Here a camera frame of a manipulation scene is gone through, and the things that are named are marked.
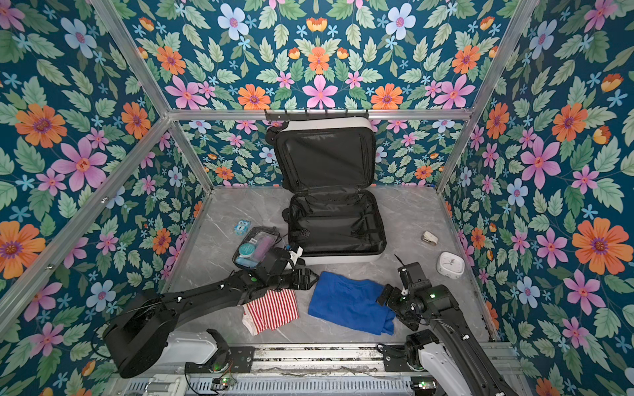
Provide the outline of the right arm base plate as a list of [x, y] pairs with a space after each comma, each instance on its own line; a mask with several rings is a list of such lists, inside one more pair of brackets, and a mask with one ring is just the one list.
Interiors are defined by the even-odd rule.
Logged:
[[384, 370], [386, 372], [421, 372], [425, 371], [424, 366], [419, 358], [419, 353], [425, 347], [431, 347], [433, 343], [424, 345], [410, 344], [405, 345], [388, 345], [379, 343], [376, 350], [382, 354]]

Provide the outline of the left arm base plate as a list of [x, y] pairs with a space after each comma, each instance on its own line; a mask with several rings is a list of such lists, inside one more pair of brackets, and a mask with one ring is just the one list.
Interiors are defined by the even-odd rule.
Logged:
[[188, 362], [187, 374], [244, 374], [249, 373], [254, 364], [255, 347], [229, 346], [217, 351], [208, 362], [195, 364]]

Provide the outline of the clear toiletry pouch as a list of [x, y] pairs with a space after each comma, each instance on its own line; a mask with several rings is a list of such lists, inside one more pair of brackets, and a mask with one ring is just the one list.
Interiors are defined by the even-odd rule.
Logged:
[[234, 252], [232, 261], [240, 269], [257, 267], [280, 240], [281, 235], [277, 227], [253, 227]]

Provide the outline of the blue cloth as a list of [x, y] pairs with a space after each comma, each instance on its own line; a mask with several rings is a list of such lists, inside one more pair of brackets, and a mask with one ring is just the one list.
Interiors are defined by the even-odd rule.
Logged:
[[309, 303], [308, 315], [376, 336], [395, 333], [396, 314], [377, 303], [384, 286], [322, 272]]

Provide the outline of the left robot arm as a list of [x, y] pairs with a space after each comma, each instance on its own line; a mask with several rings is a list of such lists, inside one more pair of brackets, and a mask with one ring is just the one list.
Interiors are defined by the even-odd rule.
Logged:
[[170, 335], [202, 316], [264, 297], [269, 290], [310, 290], [319, 276], [303, 259], [275, 247], [256, 267], [232, 272], [226, 279], [198, 288], [159, 294], [145, 290], [110, 320], [103, 340], [117, 373], [124, 379], [143, 374], [164, 356], [175, 362], [211, 360], [180, 357]]

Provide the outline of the red white striped garment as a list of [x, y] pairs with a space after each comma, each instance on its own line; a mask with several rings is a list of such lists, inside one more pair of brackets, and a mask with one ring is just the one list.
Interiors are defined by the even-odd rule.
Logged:
[[257, 300], [243, 305], [242, 323], [252, 336], [276, 330], [300, 317], [294, 290], [268, 290]]

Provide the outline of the white hard-shell suitcase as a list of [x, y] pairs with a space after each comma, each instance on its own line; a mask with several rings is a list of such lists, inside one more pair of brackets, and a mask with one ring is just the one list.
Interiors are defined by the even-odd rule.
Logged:
[[376, 136], [370, 120], [291, 120], [267, 130], [292, 193], [282, 212], [290, 245], [308, 265], [372, 262], [386, 249], [374, 181]]

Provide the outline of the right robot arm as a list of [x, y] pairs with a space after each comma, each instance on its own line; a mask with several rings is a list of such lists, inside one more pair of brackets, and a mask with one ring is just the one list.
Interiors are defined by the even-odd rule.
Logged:
[[403, 359], [411, 370], [428, 372], [437, 395], [517, 394], [485, 354], [449, 288], [433, 285], [417, 262], [398, 272], [403, 286], [386, 285], [377, 303], [413, 333], [402, 347], [378, 344], [384, 361]]

